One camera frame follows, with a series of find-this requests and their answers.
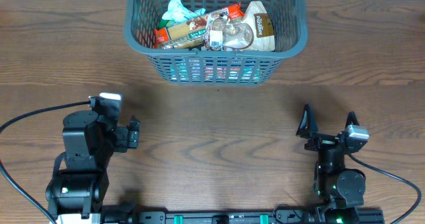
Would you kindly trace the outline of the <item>beige PanTree snack bag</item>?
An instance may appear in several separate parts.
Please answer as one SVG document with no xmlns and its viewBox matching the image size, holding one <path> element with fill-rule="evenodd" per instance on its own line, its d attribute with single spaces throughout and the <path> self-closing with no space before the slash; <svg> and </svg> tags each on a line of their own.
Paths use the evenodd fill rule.
<svg viewBox="0 0 425 224">
<path fill-rule="evenodd" d="M 245 12 L 235 4 L 207 15 L 203 51 L 274 51 L 274 28 L 265 6 L 250 2 Z"/>
</svg>

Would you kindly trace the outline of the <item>green lid jar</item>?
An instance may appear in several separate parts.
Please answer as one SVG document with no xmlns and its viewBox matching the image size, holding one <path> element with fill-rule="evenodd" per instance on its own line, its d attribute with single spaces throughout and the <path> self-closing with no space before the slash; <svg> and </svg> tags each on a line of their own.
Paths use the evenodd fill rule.
<svg viewBox="0 0 425 224">
<path fill-rule="evenodd" d="M 166 27 L 168 22 L 169 22 L 169 20 L 166 20 L 166 19 L 160 20 L 158 29 L 162 29 L 162 28 Z"/>
</svg>

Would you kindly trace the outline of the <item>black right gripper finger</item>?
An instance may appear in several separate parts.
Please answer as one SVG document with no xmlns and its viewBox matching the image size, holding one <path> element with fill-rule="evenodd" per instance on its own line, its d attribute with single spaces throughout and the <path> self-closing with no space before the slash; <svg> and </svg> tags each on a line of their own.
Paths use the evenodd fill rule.
<svg viewBox="0 0 425 224">
<path fill-rule="evenodd" d="M 356 114 L 355 114 L 354 111 L 351 111 L 347 115 L 347 120 L 346 120 L 345 127 L 347 128 L 350 125 L 355 125 L 355 126 L 358 126 L 359 125 L 359 121 L 358 121 L 358 119 L 357 119 Z"/>
<path fill-rule="evenodd" d="M 303 107 L 303 115 L 296 131 L 296 136 L 300 138 L 311 138 L 319 131 L 313 109 L 309 104 Z"/>
</svg>

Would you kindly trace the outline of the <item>teal small packet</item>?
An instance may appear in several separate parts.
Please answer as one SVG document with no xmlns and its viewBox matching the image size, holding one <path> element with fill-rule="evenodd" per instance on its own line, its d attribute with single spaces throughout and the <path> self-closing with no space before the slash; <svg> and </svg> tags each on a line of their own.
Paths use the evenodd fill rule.
<svg viewBox="0 0 425 224">
<path fill-rule="evenodd" d="M 204 8 L 191 11 L 183 5 L 181 0 L 170 0 L 167 11 L 162 15 L 162 19 L 182 23 L 205 13 L 206 9 Z"/>
</svg>

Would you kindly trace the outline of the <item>Kleenex tissue multipack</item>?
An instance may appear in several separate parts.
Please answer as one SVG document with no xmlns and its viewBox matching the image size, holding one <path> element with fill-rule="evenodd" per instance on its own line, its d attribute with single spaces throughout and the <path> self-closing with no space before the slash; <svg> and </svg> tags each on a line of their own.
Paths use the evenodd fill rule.
<svg viewBox="0 0 425 224">
<path fill-rule="evenodd" d="M 263 70 L 253 60 L 242 63 L 241 58 L 234 58 L 230 62 L 224 59 L 213 64 L 213 59 L 190 58 L 188 61 L 177 59 L 176 64 L 165 64 L 165 74 L 170 81 L 180 82 L 203 82 L 203 83 L 231 83 L 258 84 Z"/>
</svg>

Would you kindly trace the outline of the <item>red spaghetti pasta package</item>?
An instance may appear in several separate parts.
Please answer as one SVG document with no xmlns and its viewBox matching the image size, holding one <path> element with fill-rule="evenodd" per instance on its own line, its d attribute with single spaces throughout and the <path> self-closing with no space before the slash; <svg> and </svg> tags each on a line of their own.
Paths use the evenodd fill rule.
<svg viewBox="0 0 425 224">
<path fill-rule="evenodd" d="M 170 27 L 154 30 L 155 49 L 190 49 L 203 43 L 209 21 L 224 17 L 229 21 L 240 21 L 244 13 L 240 4 L 233 4 L 222 9 L 177 23 Z"/>
</svg>

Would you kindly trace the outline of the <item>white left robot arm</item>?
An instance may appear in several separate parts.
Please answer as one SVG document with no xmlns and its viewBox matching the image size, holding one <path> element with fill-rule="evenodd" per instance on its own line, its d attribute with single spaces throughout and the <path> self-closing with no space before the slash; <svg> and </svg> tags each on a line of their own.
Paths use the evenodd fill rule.
<svg viewBox="0 0 425 224">
<path fill-rule="evenodd" d="M 122 211 L 106 215 L 102 204 L 109 186 L 110 158 L 138 147 L 140 122 L 131 117 L 127 126 L 118 125 L 119 94 L 91 96 L 89 107 L 63 120 L 65 151 L 55 159 L 46 188 L 48 212 L 55 223 L 133 223 L 135 218 Z"/>
</svg>

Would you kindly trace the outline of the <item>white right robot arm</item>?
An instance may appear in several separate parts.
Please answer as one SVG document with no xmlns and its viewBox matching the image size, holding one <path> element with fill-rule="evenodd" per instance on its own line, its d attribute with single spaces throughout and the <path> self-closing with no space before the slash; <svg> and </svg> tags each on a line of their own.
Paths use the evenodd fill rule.
<svg viewBox="0 0 425 224">
<path fill-rule="evenodd" d="M 321 134 L 309 104 L 296 136 L 307 140 L 304 149 L 317 152 L 313 189 L 323 204 L 315 207 L 314 218 L 320 223 L 360 223 L 357 208 L 364 204 L 365 174 L 345 165 L 345 156 L 358 152 L 369 139 L 354 112 L 347 115 L 345 129 L 336 135 Z"/>
</svg>

